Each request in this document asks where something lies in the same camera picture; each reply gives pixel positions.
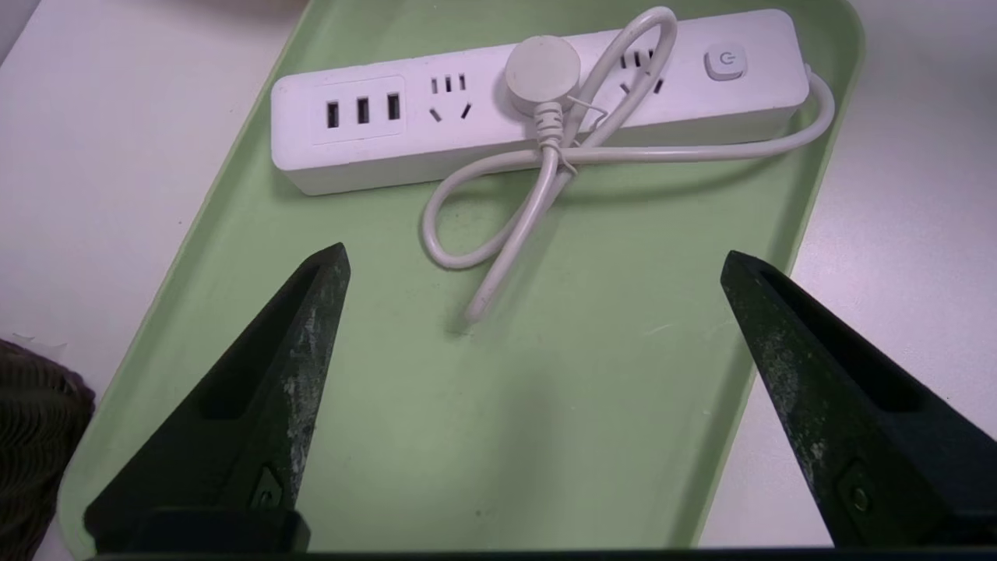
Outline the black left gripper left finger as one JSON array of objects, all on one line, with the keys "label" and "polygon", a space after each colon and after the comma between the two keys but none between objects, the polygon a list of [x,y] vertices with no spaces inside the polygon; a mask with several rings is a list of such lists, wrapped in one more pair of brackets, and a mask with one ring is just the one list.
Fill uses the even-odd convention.
[{"label": "black left gripper left finger", "polygon": [[99,548],[304,548],[296,508],[351,280],[313,253],[86,508]]}]

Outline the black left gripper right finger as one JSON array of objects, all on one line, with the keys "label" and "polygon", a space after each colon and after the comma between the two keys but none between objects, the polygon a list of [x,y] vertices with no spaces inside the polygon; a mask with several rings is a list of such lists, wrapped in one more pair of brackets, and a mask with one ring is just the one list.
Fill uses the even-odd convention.
[{"label": "black left gripper right finger", "polygon": [[994,438],[765,260],[720,287],[834,544],[995,548]]}]

